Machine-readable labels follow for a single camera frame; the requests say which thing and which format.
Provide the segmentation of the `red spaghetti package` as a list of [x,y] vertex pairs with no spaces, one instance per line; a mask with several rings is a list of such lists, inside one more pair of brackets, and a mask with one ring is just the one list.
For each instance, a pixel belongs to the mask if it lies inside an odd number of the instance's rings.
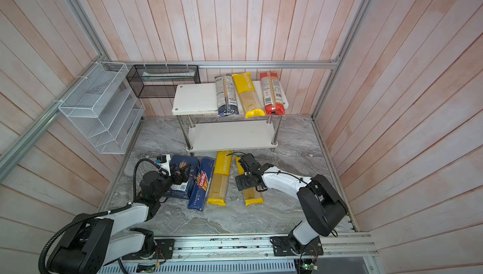
[[273,72],[261,73],[260,82],[265,113],[267,115],[286,115],[278,75]]

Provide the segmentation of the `brown blue spaghetti package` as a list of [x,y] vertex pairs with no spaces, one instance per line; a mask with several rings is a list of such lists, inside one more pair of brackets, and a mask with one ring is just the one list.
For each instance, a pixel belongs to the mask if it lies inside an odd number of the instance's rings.
[[218,116],[239,115],[235,84],[231,75],[215,78]]

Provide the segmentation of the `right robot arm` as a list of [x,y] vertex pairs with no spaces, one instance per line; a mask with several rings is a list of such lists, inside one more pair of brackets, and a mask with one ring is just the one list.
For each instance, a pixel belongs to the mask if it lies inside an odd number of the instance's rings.
[[264,192],[276,189],[298,199],[304,219],[287,236],[273,236],[275,256],[303,256],[322,253],[316,244],[321,236],[337,237],[335,228],[348,214],[348,207],[327,177],[302,177],[284,172],[272,164],[260,164],[253,154],[240,153],[237,163],[243,173],[235,178],[239,191]]

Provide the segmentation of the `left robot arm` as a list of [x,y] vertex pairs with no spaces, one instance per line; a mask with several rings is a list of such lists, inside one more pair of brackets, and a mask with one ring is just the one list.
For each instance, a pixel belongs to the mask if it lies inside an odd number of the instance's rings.
[[170,164],[166,156],[146,162],[155,169],[145,173],[140,182],[132,179],[133,201],[117,209],[76,216],[41,250],[40,273],[97,273],[113,262],[125,273],[125,256],[156,258],[157,266],[171,258],[173,240],[157,242],[152,231],[137,225],[156,215],[173,185],[189,181],[191,165]]

